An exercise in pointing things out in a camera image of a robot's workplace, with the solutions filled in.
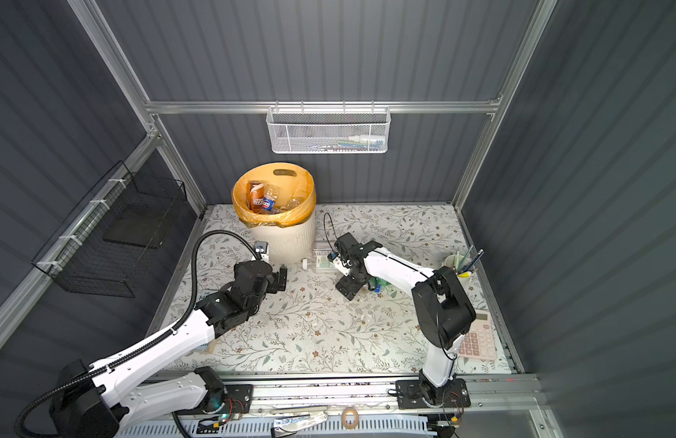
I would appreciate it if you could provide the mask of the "clear bottle white label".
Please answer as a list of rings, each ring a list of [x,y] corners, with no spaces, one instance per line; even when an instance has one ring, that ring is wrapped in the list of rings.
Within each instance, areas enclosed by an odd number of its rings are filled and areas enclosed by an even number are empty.
[[[301,267],[303,270],[311,270],[317,274],[330,274],[338,271],[326,255],[306,257],[301,261]]]

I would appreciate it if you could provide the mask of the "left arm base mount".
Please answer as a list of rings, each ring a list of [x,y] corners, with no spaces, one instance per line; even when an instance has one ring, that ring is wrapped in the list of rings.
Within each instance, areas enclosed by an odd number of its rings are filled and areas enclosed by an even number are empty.
[[[250,384],[226,385],[224,392],[213,390],[198,407],[177,411],[180,415],[248,414],[253,400],[254,386]]]

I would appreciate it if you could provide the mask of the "green plastic bottle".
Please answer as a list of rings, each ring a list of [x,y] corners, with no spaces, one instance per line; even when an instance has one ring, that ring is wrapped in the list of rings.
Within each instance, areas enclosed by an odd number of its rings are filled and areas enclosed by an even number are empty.
[[[395,297],[398,293],[400,293],[402,295],[405,295],[405,297],[412,297],[412,293],[411,293],[410,290],[404,291],[403,289],[398,288],[397,286],[394,286],[392,283],[389,283],[385,279],[383,279],[383,278],[380,278],[380,279],[382,281],[381,292],[379,294],[376,294],[374,292],[372,292],[372,293],[374,293],[376,295],[380,295],[380,296],[391,296],[391,297]]]

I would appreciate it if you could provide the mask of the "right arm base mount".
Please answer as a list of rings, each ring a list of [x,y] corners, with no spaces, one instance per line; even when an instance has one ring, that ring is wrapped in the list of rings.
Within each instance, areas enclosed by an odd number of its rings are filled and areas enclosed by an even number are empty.
[[[399,380],[387,393],[396,398],[398,407],[403,410],[443,407],[464,410],[471,406],[467,383],[463,379],[449,380],[439,388],[427,379]]]

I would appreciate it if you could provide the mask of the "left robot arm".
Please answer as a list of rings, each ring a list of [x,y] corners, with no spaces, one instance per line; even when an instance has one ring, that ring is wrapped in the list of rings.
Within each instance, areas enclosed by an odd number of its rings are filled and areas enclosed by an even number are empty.
[[[190,301],[178,320],[107,358],[89,365],[74,361],[63,368],[58,385],[18,414],[15,434],[37,436],[27,427],[27,419],[43,404],[49,406],[57,437],[114,437],[129,426],[164,414],[195,409],[214,414],[226,406],[226,387],[208,367],[172,381],[147,383],[170,362],[247,322],[259,312],[266,295],[287,286],[285,266],[274,271],[245,238],[226,231],[224,234],[239,241],[251,257],[235,264],[231,282],[199,299],[199,248],[217,234],[206,232],[195,242],[190,260]]]

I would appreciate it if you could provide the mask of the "brown coffee bottle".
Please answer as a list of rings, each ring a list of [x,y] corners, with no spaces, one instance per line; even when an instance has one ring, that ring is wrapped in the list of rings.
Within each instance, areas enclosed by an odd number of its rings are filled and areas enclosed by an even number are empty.
[[[247,184],[248,209],[254,214],[260,214],[264,208],[265,183],[250,181]]]

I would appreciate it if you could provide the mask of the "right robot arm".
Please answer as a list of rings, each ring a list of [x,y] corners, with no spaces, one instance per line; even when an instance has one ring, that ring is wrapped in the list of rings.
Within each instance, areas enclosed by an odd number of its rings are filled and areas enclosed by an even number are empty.
[[[455,376],[459,345],[476,320],[474,309],[455,270],[425,268],[388,251],[371,240],[359,243],[346,233],[334,244],[330,261],[343,274],[336,289],[353,300],[374,279],[383,279],[410,295],[420,330],[429,342],[419,372],[422,394],[442,392]]]

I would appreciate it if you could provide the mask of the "square clear bottle white cap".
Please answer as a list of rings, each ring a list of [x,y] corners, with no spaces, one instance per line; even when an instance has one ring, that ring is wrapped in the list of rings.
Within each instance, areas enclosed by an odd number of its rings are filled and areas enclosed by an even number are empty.
[[[328,257],[330,254],[335,254],[336,251],[327,241],[315,241],[313,245],[313,253],[316,257]]]

